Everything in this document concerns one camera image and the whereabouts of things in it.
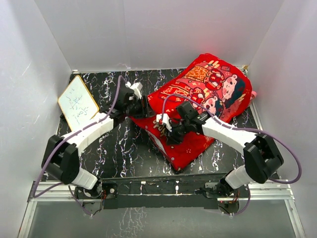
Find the red patterned pillowcase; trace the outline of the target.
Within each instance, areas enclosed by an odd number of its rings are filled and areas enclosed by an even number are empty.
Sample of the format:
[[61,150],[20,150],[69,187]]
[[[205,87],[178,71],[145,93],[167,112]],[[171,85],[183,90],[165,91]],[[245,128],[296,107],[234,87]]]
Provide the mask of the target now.
[[[199,55],[180,75],[148,95],[149,104],[156,114],[165,112],[173,121],[180,119],[176,107],[184,97],[193,100],[193,107],[202,113],[209,110],[224,122],[230,122],[250,104],[253,91],[250,80],[237,67],[218,57]],[[176,170],[182,170],[203,153],[213,138],[189,132],[179,145],[167,145],[167,129],[156,123],[156,117],[132,119],[144,129],[164,157]]]

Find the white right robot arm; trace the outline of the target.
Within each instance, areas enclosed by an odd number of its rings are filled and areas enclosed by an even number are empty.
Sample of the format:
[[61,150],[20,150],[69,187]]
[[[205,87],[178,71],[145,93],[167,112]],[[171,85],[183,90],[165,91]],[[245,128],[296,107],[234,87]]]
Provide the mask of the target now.
[[181,144],[187,133],[197,132],[219,140],[243,155],[244,165],[221,178],[213,188],[215,193],[231,197],[243,185],[263,184],[283,165],[284,160],[272,137],[234,127],[209,111],[199,113],[188,101],[176,109],[181,117],[177,123],[173,123],[166,113],[157,116],[157,122],[167,128],[169,144]]

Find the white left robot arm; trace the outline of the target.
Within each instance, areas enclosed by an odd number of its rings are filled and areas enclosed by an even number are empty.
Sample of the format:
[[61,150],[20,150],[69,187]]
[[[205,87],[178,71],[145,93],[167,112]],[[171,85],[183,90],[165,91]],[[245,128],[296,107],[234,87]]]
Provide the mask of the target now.
[[113,107],[97,113],[77,132],[53,135],[47,143],[42,170],[63,184],[84,188],[92,198],[100,196],[102,185],[98,177],[81,168],[79,157],[94,141],[124,122],[126,117],[144,119],[154,115],[141,89],[140,82],[122,85],[116,93]]

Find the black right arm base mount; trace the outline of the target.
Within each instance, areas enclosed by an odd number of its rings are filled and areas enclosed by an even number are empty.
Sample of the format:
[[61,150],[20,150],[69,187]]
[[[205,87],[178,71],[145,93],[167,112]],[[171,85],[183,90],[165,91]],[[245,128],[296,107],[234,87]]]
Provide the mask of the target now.
[[232,189],[226,185],[215,182],[206,182],[195,190],[195,194],[200,194],[205,198],[229,198],[232,201],[236,201],[244,195],[247,196],[245,191]]

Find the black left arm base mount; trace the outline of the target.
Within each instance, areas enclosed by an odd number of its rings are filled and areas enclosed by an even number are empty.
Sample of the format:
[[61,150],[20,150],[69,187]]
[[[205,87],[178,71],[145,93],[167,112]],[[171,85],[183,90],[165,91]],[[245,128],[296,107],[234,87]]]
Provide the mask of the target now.
[[105,201],[106,199],[116,199],[117,198],[117,184],[105,182],[102,184],[101,199]]

